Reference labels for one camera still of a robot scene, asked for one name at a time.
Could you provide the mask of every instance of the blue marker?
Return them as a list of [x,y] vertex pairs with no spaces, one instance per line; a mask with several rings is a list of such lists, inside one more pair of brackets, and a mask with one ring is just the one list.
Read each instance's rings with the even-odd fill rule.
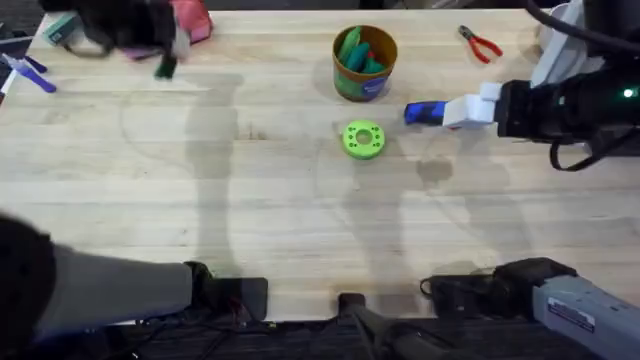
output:
[[442,126],[446,101],[425,101],[408,104],[404,109],[404,123]]
[[[4,58],[4,61],[7,63],[7,65],[9,65],[13,70],[18,72],[18,74],[36,83],[38,86],[42,88],[42,90],[48,93],[56,92],[57,90],[56,86],[48,82],[47,80],[45,80],[42,76],[38,75],[38,73],[35,70],[33,70],[29,66],[27,61],[25,61],[24,59],[23,60],[14,59],[7,54],[2,54],[2,57]],[[44,67],[39,63],[38,65],[39,66],[37,66],[37,68],[39,70],[44,69],[46,71],[46,67]]]

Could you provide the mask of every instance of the green object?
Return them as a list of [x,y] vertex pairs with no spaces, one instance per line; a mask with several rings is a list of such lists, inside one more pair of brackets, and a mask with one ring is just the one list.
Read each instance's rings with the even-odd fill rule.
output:
[[384,70],[384,65],[380,64],[373,58],[367,58],[367,62],[362,70],[363,74],[375,74]]
[[342,146],[350,156],[367,160],[374,158],[384,148],[384,131],[369,120],[356,120],[342,132]]
[[349,31],[347,36],[344,37],[344,41],[342,42],[342,46],[338,52],[338,60],[340,60],[340,63],[343,65],[346,64],[351,51],[360,43],[361,30],[362,28],[360,26],[356,26],[353,30]]
[[362,43],[356,46],[356,48],[351,51],[351,54],[349,54],[349,59],[347,59],[347,63],[344,64],[344,66],[353,72],[360,72],[365,60],[367,60],[369,48],[369,43]]
[[81,26],[82,22],[76,13],[67,13],[46,28],[42,37],[53,46],[64,45]]

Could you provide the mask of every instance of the pink object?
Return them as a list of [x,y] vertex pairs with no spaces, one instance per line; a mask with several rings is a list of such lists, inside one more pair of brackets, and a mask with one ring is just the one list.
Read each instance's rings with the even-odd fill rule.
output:
[[[190,36],[191,43],[208,39],[213,22],[202,0],[170,0],[178,23]],[[127,57],[139,60],[161,53],[159,49],[122,49]]]
[[191,43],[211,36],[213,22],[202,0],[170,0],[180,27],[191,35]]

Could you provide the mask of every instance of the green ring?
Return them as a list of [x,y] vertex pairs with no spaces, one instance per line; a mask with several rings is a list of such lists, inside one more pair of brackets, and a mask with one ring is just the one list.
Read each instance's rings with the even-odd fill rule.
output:
[[[357,135],[362,133],[371,139],[368,144],[358,142]],[[384,131],[373,121],[356,120],[342,131],[342,147],[347,154],[356,159],[367,160],[380,155],[384,144]]]

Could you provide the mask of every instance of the gray device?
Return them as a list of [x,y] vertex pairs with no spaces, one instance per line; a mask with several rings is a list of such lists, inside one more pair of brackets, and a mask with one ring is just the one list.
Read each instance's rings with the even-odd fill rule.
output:
[[582,277],[546,279],[532,305],[536,320],[605,359],[640,358],[640,309]]

